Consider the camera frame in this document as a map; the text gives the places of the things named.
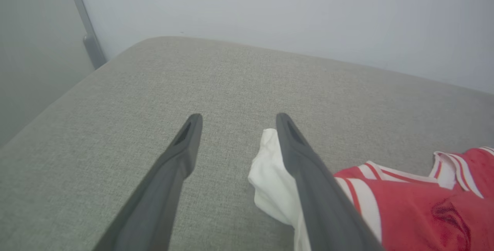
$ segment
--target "gray metal strip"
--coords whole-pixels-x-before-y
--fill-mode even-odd
[[[86,11],[86,7],[84,6],[83,0],[74,0],[76,3],[77,10],[79,11],[79,15],[84,24],[84,28],[86,29],[86,35],[83,37],[84,46],[86,47],[86,51],[90,56],[91,63],[94,68],[97,69],[104,65],[107,60],[103,51],[101,50],[101,46],[99,45],[98,39],[96,37],[96,33],[91,24],[91,20],[88,16],[88,12]]]

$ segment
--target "red jersey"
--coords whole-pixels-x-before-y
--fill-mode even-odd
[[[387,250],[494,249],[494,149],[434,159],[428,177],[368,161],[335,178]]]

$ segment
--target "red and white jersey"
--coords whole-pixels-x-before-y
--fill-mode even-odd
[[[368,161],[335,178],[386,250],[494,249],[494,149],[434,159],[428,177]]]

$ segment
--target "red stripe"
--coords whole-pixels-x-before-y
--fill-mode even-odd
[[[434,179],[437,179],[437,177],[439,177],[439,173],[441,172],[441,166],[443,166],[443,162],[439,161],[439,166],[437,166],[437,172],[434,175]]]
[[[398,174],[391,173],[389,171],[382,170],[382,169],[381,169],[381,171],[383,173],[387,174],[387,175],[390,175],[391,177],[395,177],[395,178],[400,179],[400,180],[403,180],[403,181],[415,182],[415,183],[422,183],[422,184],[436,184],[435,182],[426,182],[426,181],[420,181],[420,180],[410,179],[410,178],[403,177],[403,176],[400,176]]]
[[[462,180],[463,180],[464,184],[467,186],[468,191],[472,191],[472,189],[470,188],[470,186],[468,186],[468,183],[466,183],[466,179],[465,179],[465,174],[464,174],[462,163],[460,163],[460,161],[458,160],[458,158],[455,158],[454,156],[449,156],[449,157],[450,158],[453,158],[454,160],[456,160],[458,162],[458,165],[460,165],[460,172],[462,173]]]
[[[353,199],[353,206],[355,207],[355,209],[357,210],[357,212],[359,212],[359,214],[362,214],[360,212],[360,203],[359,203],[359,199],[357,198],[357,193],[355,191],[355,188],[353,188],[353,184],[347,180],[347,179],[344,179],[346,184],[348,185],[348,188],[350,189],[350,193],[352,195],[352,199]]]
[[[370,170],[372,171],[372,173],[374,173],[374,176],[376,176],[376,179],[381,180],[381,177],[377,174],[377,171],[374,168],[374,166],[370,165],[369,163],[366,163],[366,165],[367,165],[367,167],[370,168]]]

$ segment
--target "crumpled white fabric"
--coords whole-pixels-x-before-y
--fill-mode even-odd
[[[252,161],[249,182],[255,188],[254,203],[263,212],[295,229],[295,251],[310,251],[295,179],[284,168],[277,131],[265,129],[259,153]]]

